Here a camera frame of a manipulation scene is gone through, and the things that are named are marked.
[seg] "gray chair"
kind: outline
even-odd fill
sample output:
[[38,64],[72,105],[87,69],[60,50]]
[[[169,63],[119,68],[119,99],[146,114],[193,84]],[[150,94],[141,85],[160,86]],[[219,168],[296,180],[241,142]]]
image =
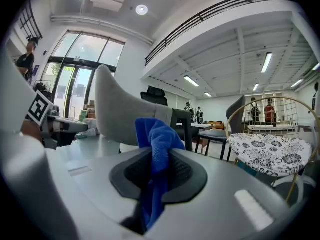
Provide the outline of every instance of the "gray chair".
[[[233,103],[226,111],[226,118],[230,118],[231,115],[237,111],[238,109],[240,109],[244,104],[246,104],[246,98],[244,95],[241,96],[240,99],[238,99],[235,103]],[[230,122],[230,126],[231,126],[231,130],[233,134],[237,134],[237,133],[241,133],[242,132],[242,117],[244,114],[244,109],[242,109],[242,111],[240,111],[239,113],[237,113],[236,116],[234,116]],[[200,142],[200,138],[202,139],[207,139],[208,140],[208,144],[206,147],[206,151],[205,151],[205,155],[208,155],[208,150],[209,150],[209,145],[210,145],[210,141],[215,141],[215,142],[220,142],[222,143],[222,151],[221,151],[221,155],[220,155],[220,160],[224,159],[224,154],[225,154],[225,149],[226,149],[226,144],[227,144],[227,135],[225,131],[222,130],[204,130],[198,133],[198,140],[196,143],[196,148],[195,148],[195,152],[198,152],[198,147],[199,147],[199,142]],[[229,148],[229,152],[228,152],[228,157],[227,157],[227,161],[229,161],[230,159],[230,154],[231,154],[231,147]]]
[[156,118],[175,129],[184,127],[185,149],[192,151],[190,112],[134,97],[124,91],[106,65],[96,69],[95,114],[99,132],[107,139],[137,146],[136,119]]

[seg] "black and white patterned cushion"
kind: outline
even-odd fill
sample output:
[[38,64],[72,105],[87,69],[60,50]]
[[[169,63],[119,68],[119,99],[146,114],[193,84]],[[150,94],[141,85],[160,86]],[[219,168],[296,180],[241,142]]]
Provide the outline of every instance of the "black and white patterned cushion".
[[237,133],[231,134],[229,142],[240,161],[274,177],[298,173],[312,154],[311,145],[298,138]]

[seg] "floor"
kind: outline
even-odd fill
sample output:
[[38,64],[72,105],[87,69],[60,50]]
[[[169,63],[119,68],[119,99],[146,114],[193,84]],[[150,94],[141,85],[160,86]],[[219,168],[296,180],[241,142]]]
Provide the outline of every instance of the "floor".
[[[84,139],[78,139],[73,141],[70,146],[59,147],[57,150],[61,154],[61,158],[65,163],[71,161],[81,161],[81,160],[91,160],[96,158],[101,158],[105,156],[112,156],[119,153],[120,144],[114,142],[112,140],[107,140],[103,136],[96,136],[96,137],[88,137]],[[227,160],[228,151],[230,145],[227,143],[225,146],[224,157],[223,160]],[[196,144],[192,143],[192,149],[196,149]],[[203,154],[206,153],[207,147],[203,149]],[[208,156],[214,159],[220,159],[222,150],[222,143],[214,143],[213,141],[210,142]],[[198,153],[200,155],[201,152],[201,145],[199,145]],[[233,163],[236,159],[235,153],[231,150],[229,162]],[[320,163],[316,165],[309,166],[306,168],[305,173],[312,178],[317,175],[316,173],[320,170]],[[266,185],[271,187],[272,182],[274,181],[273,177],[266,176],[265,174],[260,174],[256,176],[257,179],[265,183]],[[275,188],[274,190],[277,191],[284,199],[286,199],[287,194],[289,192],[291,184],[284,183]],[[309,185],[304,185],[304,197],[307,198],[313,191],[313,188]],[[293,194],[290,199],[290,204],[293,205],[296,203],[298,197],[298,189],[295,188]]]

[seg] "white ceiling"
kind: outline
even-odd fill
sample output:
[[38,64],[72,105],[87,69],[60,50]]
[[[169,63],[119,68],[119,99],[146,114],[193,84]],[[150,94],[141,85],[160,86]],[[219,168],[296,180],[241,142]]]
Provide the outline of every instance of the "white ceiling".
[[[188,47],[151,77],[198,98],[207,98],[204,92],[222,97],[252,93],[256,83],[257,92],[283,90],[317,63],[289,14],[268,14],[259,23],[250,22]],[[272,59],[266,73],[261,73],[268,52]],[[200,86],[193,86],[184,76]]]
[[[55,1],[51,5],[54,15],[80,15],[83,0],[51,1]],[[86,0],[82,15],[108,21],[150,38],[159,24],[179,2],[180,0],[125,0],[120,11],[113,12],[93,7],[93,3]],[[148,7],[148,14],[143,16],[136,14],[135,9],[138,5],[146,5]]]

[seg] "blue towel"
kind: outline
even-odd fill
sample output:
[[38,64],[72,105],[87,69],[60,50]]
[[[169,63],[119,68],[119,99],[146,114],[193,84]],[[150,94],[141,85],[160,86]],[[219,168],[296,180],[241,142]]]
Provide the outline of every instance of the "blue towel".
[[139,148],[152,147],[151,180],[141,194],[143,219],[149,230],[163,212],[161,198],[168,191],[168,149],[184,150],[185,146],[175,130],[155,118],[138,118],[135,131]]

